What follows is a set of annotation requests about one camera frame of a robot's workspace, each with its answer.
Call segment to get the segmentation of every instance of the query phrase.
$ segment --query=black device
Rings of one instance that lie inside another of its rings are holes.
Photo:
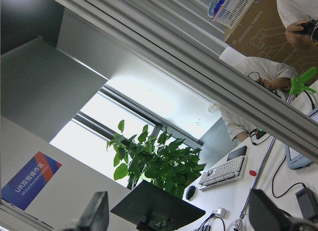
[[[288,217],[262,190],[251,189],[248,204],[249,222],[255,231],[318,231],[308,220]]]
[[[188,202],[143,180],[110,212],[140,231],[173,231],[205,215]]]
[[[197,228],[193,231],[210,231],[211,230],[211,226],[210,225],[204,225],[203,227],[200,228],[200,230]]]
[[[303,218],[318,223],[318,203],[314,192],[304,187],[296,193],[296,197]]]
[[[187,189],[187,193],[185,194],[185,198],[187,200],[190,200],[193,197],[196,189],[197,188],[194,185],[189,186],[189,188]]]
[[[107,191],[94,193],[79,221],[61,231],[107,231],[109,224]]]
[[[315,21],[315,20],[311,20],[308,23],[305,23],[305,22],[304,23],[300,23],[297,26],[302,26],[303,30],[302,31],[295,31],[295,33],[311,35],[313,30],[314,30],[314,27],[315,27],[316,23],[317,23],[317,21]]]
[[[247,150],[247,146],[243,146],[243,147],[241,147],[241,148],[236,149],[236,150],[233,151],[233,152],[230,152],[230,153],[228,154],[227,161],[232,160],[232,159],[234,159],[234,158],[237,158],[237,157],[239,157],[239,156],[241,156],[241,155],[245,155],[245,154],[246,154],[246,150]]]
[[[264,130],[259,129],[259,128],[257,128],[257,130],[255,131],[256,139],[260,139],[265,134],[266,134],[266,132]]]

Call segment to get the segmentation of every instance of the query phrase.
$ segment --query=person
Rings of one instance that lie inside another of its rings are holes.
[[[295,68],[284,63],[274,62],[260,57],[245,57],[235,69],[251,79],[263,84],[269,90],[278,90],[278,95],[286,101],[285,87],[290,87],[290,79],[298,76]],[[240,142],[248,138],[249,133],[256,127],[246,119],[227,109],[215,101],[215,105],[221,112],[230,139],[238,139]]]
[[[286,38],[293,47],[307,50],[312,44],[318,42],[317,32],[310,34],[298,34],[304,29],[301,23],[308,24],[311,20],[317,20],[318,0],[276,0],[278,14],[286,28]]]

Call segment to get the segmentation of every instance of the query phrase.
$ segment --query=desk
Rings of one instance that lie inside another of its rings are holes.
[[[318,81],[316,81],[311,87],[318,91]],[[316,107],[318,106],[317,93],[315,95],[309,93],[312,95],[312,97],[314,97],[313,99]],[[299,95],[294,101],[292,101],[291,104],[305,114],[308,114],[312,110],[310,101],[304,93]],[[226,229],[230,226],[232,222],[238,219],[255,178],[254,176],[251,176],[249,174],[249,171],[255,170],[256,172],[258,172],[258,168],[267,151],[270,140],[271,139],[269,138],[262,144],[254,146],[251,144],[250,139],[246,139],[244,142],[240,143],[240,145],[234,148],[234,150],[236,150],[239,147],[247,146],[247,162],[243,178],[229,183],[221,184],[219,186],[215,186],[214,188],[210,188],[204,191],[200,191],[197,189],[194,196],[190,199],[190,201],[187,202],[205,210],[206,215],[204,215],[197,221],[185,227],[182,227],[179,230],[192,231],[194,229],[199,228],[203,221],[218,208],[225,208],[227,210],[226,216],[223,218],[226,225]],[[285,145],[282,142],[276,140],[276,143],[273,147],[273,150],[264,168],[261,179],[256,188],[262,189],[266,193],[266,195],[276,204],[278,208],[287,211],[295,218],[302,218],[302,214],[295,196],[295,193],[302,189],[302,185],[297,185],[293,187],[286,195],[279,199],[274,198],[271,193],[272,177],[275,171],[277,170],[279,164],[283,161],[284,156]],[[227,155],[223,157],[215,165],[225,162],[226,158]],[[199,180],[200,178],[195,180],[191,185],[199,187]],[[303,169],[290,170],[285,162],[275,177],[275,195],[281,195],[292,184],[297,182],[305,183],[308,188],[310,188],[316,194],[318,194],[318,164],[312,163],[309,167]],[[212,230],[223,230],[222,222],[219,219],[212,219],[212,221],[209,224],[212,226]],[[243,225],[245,229],[242,230],[253,230],[248,221],[248,212],[245,218],[243,219]]]

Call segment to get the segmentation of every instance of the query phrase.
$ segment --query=blue sign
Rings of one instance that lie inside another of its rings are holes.
[[[38,152],[2,188],[2,199],[25,210],[62,165]]]

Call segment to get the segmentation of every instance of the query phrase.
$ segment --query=white keyboard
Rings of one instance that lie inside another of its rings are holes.
[[[241,155],[226,163],[206,170],[199,181],[199,190],[205,190],[229,181],[242,178],[247,157]]]

